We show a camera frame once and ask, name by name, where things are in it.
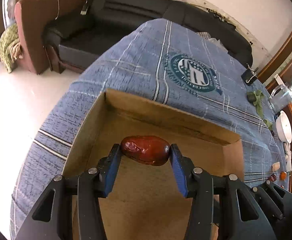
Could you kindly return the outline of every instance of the bed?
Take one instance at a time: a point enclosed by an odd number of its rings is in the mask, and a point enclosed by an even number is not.
[[[11,236],[50,180],[62,172],[74,137],[97,96],[106,88],[139,95],[190,112],[242,138],[245,183],[253,187],[280,162],[283,144],[272,136],[246,93],[261,90],[265,118],[274,122],[267,90],[246,86],[245,67],[223,49],[166,19],[148,21],[121,39],[74,81],[36,135],[12,194]],[[289,176],[278,185],[288,188]]]

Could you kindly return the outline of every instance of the blue plaid blanket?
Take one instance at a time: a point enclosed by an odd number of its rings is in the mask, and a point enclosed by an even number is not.
[[[70,85],[38,131],[12,194],[11,238],[50,180],[62,172],[83,119],[106,88],[167,104],[238,133],[248,186],[264,182],[277,161],[279,176],[286,168],[283,144],[246,99],[246,92],[261,90],[265,118],[274,122],[269,94],[259,81],[246,86],[244,71],[224,50],[165,19],[146,22],[124,37]],[[288,179],[277,183],[288,187]]]

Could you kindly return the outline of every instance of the red fruit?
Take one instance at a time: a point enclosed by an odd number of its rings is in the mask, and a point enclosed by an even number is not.
[[[277,176],[273,173],[269,178],[268,178],[271,182],[275,182],[277,179]]]
[[[285,180],[286,179],[286,172],[285,171],[281,172],[280,178],[281,178],[281,180]]]
[[[120,148],[124,155],[139,163],[161,166],[168,160],[169,143],[157,136],[128,136]]]

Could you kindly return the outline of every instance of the green logo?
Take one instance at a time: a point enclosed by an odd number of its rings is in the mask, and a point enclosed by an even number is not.
[[[170,79],[182,88],[191,89],[194,92],[216,90],[219,94],[223,93],[215,71],[187,54],[174,56],[167,70]]]

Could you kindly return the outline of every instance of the white floor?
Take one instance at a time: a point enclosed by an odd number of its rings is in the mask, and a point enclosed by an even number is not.
[[[10,239],[11,194],[30,144],[48,113],[79,75],[46,70],[35,75],[0,63],[0,231]]]

